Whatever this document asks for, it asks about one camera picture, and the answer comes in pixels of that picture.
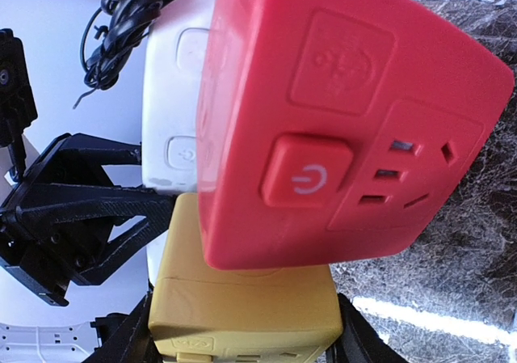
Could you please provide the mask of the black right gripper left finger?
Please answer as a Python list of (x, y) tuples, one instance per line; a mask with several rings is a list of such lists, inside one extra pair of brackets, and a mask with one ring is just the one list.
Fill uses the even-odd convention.
[(95, 319), (100, 346), (95, 362), (160, 362), (161, 354), (148, 327), (153, 295), (147, 293), (130, 314), (110, 313)]

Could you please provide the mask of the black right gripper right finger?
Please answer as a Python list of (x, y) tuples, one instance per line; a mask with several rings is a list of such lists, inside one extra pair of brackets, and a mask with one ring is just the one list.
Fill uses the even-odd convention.
[(338, 304), (343, 333), (327, 349), (328, 362), (393, 362), (393, 350), (342, 293)]

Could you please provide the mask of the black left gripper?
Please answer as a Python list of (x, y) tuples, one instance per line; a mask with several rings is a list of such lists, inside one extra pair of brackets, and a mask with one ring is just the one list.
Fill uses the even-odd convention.
[[(138, 165), (139, 145), (66, 133), (26, 165), (21, 137), (7, 151), (15, 185), (1, 199), (1, 265), (51, 306), (70, 282), (98, 286), (169, 226), (175, 198), (123, 188), (105, 166)], [(145, 218), (112, 241), (113, 228)]]

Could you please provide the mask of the yellow cube socket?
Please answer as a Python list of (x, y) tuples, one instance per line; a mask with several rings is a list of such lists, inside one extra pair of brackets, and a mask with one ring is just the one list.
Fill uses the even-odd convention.
[(203, 257), (198, 196), (179, 196), (149, 312), (166, 361), (315, 362), (343, 333), (328, 266), (226, 272)]

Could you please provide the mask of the white multi-socket power strip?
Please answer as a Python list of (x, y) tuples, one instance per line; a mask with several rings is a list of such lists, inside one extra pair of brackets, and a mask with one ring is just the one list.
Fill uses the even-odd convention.
[(151, 27), (142, 106), (142, 182), (159, 194), (197, 189), (195, 124), (215, 0), (175, 0)]

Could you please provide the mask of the red cube socket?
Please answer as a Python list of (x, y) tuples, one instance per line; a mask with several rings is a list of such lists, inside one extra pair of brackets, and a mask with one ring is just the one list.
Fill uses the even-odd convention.
[(514, 86), (414, 0), (216, 0), (196, 130), (204, 258), (245, 270), (403, 251)]

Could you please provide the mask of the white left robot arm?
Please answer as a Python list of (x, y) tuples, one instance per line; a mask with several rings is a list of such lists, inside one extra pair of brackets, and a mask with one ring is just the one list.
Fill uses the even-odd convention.
[[(38, 152), (23, 43), (1, 31), (1, 266), (50, 306), (70, 283), (101, 285), (162, 234), (175, 199), (112, 183), (109, 165), (141, 163), (141, 147), (63, 134)], [(1, 326), (4, 362), (159, 362), (148, 327), (152, 293), (129, 314), (64, 327)]]

